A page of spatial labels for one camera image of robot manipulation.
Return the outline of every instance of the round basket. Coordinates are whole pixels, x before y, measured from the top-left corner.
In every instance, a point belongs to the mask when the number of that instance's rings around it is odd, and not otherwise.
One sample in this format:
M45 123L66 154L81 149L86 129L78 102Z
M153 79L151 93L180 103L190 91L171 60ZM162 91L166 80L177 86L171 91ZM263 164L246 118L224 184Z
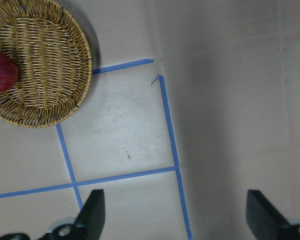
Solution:
M0 52L19 67L17 84L0 93L0 119L44 128L73 114L92 79L84 31L53 0L0 0Z

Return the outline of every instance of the red apple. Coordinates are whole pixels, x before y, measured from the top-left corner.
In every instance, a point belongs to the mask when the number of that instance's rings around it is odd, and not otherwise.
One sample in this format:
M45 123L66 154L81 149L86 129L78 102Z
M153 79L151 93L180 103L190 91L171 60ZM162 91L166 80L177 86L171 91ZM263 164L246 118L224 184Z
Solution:
M12 89L17 83L18 76L16 63L0 52L0 93Z

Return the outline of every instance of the blue tape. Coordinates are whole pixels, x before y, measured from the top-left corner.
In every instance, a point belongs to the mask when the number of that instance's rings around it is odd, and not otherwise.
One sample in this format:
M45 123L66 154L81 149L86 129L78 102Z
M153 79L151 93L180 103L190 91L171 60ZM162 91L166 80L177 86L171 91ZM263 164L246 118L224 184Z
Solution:
M154 62L153 59L142 59L142 60L138 60L138 61L131 61L131 62L127 62L127 63L123 63L123 64L118 64L118 65L114 65L114 66L106 66L106 67L94 69L92 71L92 74L93 75L95 75L95 74L103 74L103 73L112 72L112 71L116 71L116 70L137 67L137 66L140 66L140 65L152 64L153 62Z
M172 127L172 121L171 121L170 110L169 110L169 105L168 105L168 97L167 97L165 79L164 79L164 76L162 76L162 75L158 75L157 78L159 79L159 82L160 82L165 119L166 119L168 133L169 133L169 137L170 137L170 141L171 141L171 150L172 150L173 161L174 161L174 165L176 167L178 167L179 159L178 159L174 129Z
M75 197L76 197L76 200L78 202L78 206L81 210L83 208L83 203L82 203L81 196L80 196L79 189L78 189L78 185L77 185L77 182L76 182L74 170L73 170L71 162L70 162L70 158L69 158L66 142L65 142L65 139L64 139L64 135L62 133L61 126L60 126L59 123L57 125L55 125L55 127L56 127L56 131L58 133L58 137L59 137L59 140L60 140L60 144L61 144L62 152L63 152L63 155L64 155L66 167L68 168L68 172L69 172L72 187L73 187L73 190L74 190L74 193L75 193Z
M67 188L71 188L71 187L72 187L72 184L69 183L69 184L47 186L47 187L41 187L41 188L36 188L36 189L24 190L24 191L14 191L14 192L2 193L2 194L0 194L0 199L16 197L16 196L21 196L21 195L26 195L26 194L42 193L42 192L47 192L47 191L59 190L59 189L67 189Z
M136 177L141 177L141 176L145 176L145 175L172 172L172 171L175 171L175 170L176 170L176 167L171 166L171 167L165 167L165 168L149 170L149 171L140 171L140 172L123 174L123 175L118 175L118 176L110 176L110 177L104 177L104 178L99 178L99 179L80 181L77 184L78 184L78 186L84 186L84 185L90 185L90 184L99 184L99 183L111 182L111 181L116 181L116 180L121 180L121 179L136 178Z
M177 180L178 189L179 189L179 196L180 196L181 208L182 208L183 219L184 219L184 224L185 224L185 230L186 230L186 234L188 236L188 240L192 240L193 237L192 237L192 233L190 230L190 222L189 222L189 217L188 217L184 187L182 184L181 172L179 170L178 152L177 152L175 134L174 134L173 126L172 126L171 115L170 115L170 110L169 110L169 105L168 105L168 96L167 96L165 78L162 75L158 75L158 77L156 79L159 79L159 82L160 82L163 108L164 108L168 133L169 133L169 137L170 137L170 141L171 141L171 150L172 150L172 156L173 156L173 161L174 161L174 166L175 166L175 174L176 174L176 180Z

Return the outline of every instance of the blue painter's tape strip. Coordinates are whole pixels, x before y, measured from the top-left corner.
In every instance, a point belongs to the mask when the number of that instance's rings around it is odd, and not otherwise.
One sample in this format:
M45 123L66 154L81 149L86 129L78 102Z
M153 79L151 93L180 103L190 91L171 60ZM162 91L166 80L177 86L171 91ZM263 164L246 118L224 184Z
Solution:
M131 62L122 63L122 64L118 64L118 65L114 65L114 66L106 66L106 67L94 69L92 71L92 74L93 75L103 74L103 73L112 72L112 71L116 71L116 70L137 67L137 66L141 66L141 65L145 65L145 64L152 64L153 62L154 62L153 59L142 59L142 60L138 60L138 61L131 61Z
M88 181L80 181L77 184L78 184L78 186L99 184L99 183L104 183L104 182L110 182L110 181L116 181L116 180L122 180L122 179L130 179L130 178L141 177L141 176L152 175L152 174L172 172L175 170L176 170L176 167L171 166L171 167L165 167L165 168L149 170L149 171L141 171L141 172L123 174L123 175L118 175L118 176L110 176L110 177L104 177L104 178L99 178L99 179L93 179L93 180L88 180Z
M167 96L165 78L162 75L158 75L157 79L159 79L159 82L160 82L165 119L166 119L168 133L169 133L169 137L170 137L170 141L171 141L171 150L172 150L172 156L173 156L173 161L174 161L174 166L175 166L175 174L176 174L176 180L177 180L178 189L179 189L180 202L181 202L181 208L182 208L182 213L183 213L183 218L184 218L185 230L186 230L186 234L188 236L188 240L192 240L193 237L192 237L192 233L190 230L190 222L189 222L186 199L185 199L185 194L184 194L184 187L182 184L181 172L179 170L178 152L177 152L175 134L174 134L173 126L172 126L171 115L170 115L170 110L169 110L169 105L168 105L168 96Z
M24 190L24 191L14 191L14 192L2 193L2 194L0 194L0 199L16 197L16 196L21 196L21 195L27 195L27 194L37 194L37 193L48 192L48 191L59 190L59 189L67 189L67 188L71 188L71 187L72 187L72 184L69 183L69 184L47 186L47 187L41 187L41 188L36 188L36 189Z
M60 140L60 144L61 144L62 152L63 152L63 155L64 155L66 167L68 168L68 172L69 172L69 175L70 175L70 179L71 179L72 187L73 187L73 190L74 190L74 193L75 193L75 197L76 197L76 200L78 202L79 208L82 209L83 203L82 203L81 196L80 196L79 189L78 189L78 185L77 185L77 182L76 182L74 170L72 168L71 161L70 161L70 158L69 158L69 154L68 154L66 142L65 142L65 139L64 139L64 135L62 133L61 126L60 126L59 123L57 125L55 125L55 127L56 127L56 131L58 133L58 137L59 137L59 140Z
M166 119L166 124L168 127L169 137L170 137L170 141L171 141L171 150L172 150L173 161L174 161L174 165L176 167L178 167L179 159L178 159L174 129L172 127L172 121L171 121L170 110L169 110L169 105L168 105L168 96L167 96L165 79L164 79L164 76L162 76L162 75L158 75L157 78L159 79L159 82L160 82L165 119Z
M184 187L182 184L181 172L180 172L179 168L177 168L175 170L175 174L176 174L176 180L177 180L178 188L179 188L179 195L180 195L180 201L181 201L181 207L182 207L182 213L183 213L183 218L184 218L186 234L188 236L188 240L192 240L193 237L192 237L192 233L190 230L190 222L189 222L189 217L188 217Z

